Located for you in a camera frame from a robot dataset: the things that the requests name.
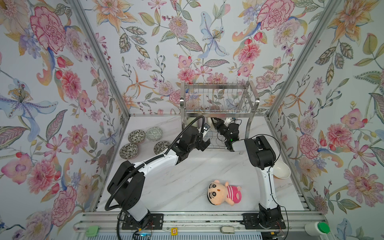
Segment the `light green bowl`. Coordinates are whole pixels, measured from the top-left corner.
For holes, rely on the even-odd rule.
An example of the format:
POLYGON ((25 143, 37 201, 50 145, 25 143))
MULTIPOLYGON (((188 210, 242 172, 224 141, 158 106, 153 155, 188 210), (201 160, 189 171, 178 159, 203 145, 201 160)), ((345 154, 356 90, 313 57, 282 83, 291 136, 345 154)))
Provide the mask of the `light green bowl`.
POLYGON ((192 127, 198 127, 199 120, 197 118, 188 118, 187 125, 191 125, 192 127))

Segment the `steel two-tier dish rack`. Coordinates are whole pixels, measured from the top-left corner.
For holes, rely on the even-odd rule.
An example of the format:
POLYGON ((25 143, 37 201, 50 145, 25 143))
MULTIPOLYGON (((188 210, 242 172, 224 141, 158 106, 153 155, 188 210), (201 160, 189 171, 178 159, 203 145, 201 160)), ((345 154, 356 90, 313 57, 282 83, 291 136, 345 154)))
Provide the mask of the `steel two-tier dish rack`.
MULTIPOLYGON (((260 96, 253 82, 244 84, 188 84, 181 83, 180 110, 182 128, 187 126, 188 118, 235 118, 232 123, 239 124, 241 137, 249 137, 251 123, 257 115, 260 96)), ((224 149, 225 138, 210 129, 206 138, 211 139, 211 148, 224 149)))

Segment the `white bowl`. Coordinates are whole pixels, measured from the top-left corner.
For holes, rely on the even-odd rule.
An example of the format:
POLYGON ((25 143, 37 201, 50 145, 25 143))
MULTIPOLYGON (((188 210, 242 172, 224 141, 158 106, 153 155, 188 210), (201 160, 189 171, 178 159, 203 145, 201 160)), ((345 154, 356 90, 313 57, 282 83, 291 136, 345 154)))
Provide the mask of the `white bowl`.
POLYGON ((273 167, 273 175, 275 178, 286 180, 291 177, 291 169, 282 161, 276 161, 273 167))

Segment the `cream bowl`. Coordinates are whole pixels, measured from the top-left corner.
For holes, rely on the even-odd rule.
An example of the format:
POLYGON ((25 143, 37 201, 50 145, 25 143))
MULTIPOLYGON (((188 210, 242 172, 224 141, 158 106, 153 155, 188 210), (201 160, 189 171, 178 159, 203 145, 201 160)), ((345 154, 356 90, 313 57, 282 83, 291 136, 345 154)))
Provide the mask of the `cream bowl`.
POLYGON ((214 124, 211 118, 206 118, 206 123, 210 126, 210 129, 214 129, 214 124))

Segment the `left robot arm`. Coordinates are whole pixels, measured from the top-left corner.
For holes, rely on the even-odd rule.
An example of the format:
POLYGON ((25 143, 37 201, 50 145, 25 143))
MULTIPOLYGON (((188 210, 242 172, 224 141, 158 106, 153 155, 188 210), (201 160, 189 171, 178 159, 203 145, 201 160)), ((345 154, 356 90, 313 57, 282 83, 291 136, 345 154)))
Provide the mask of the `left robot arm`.
POLYGON ((199 129, 189 126, 160 154, 136 164, 123 162, 107 187, 111 196, 105 210, 120 209, 134 229, 147 227, 152 216, 140 200, 146 177, 180 164, 194 149, 203 152, 211 144, 210 140, 204 140, 210 128, 209 124, 203 124, 199 129))

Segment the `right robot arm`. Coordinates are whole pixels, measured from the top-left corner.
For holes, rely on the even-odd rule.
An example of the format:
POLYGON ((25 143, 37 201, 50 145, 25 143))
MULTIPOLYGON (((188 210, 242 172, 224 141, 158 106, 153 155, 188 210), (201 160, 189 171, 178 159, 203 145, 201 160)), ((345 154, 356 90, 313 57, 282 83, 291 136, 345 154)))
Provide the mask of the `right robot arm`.
POLYGON ((279 156, 276 155, 268 135, 257 134, 251 138, 239 138, 239 125, 218 118, 212 118, 218 134, 224 137, 226 149, 230 152, 246 152, 251 165, 255 168, 260 187, 259 212, 256 223, 264 229, 285 226, 281 205, 277 202, 274 187, 274 166, 279 156))

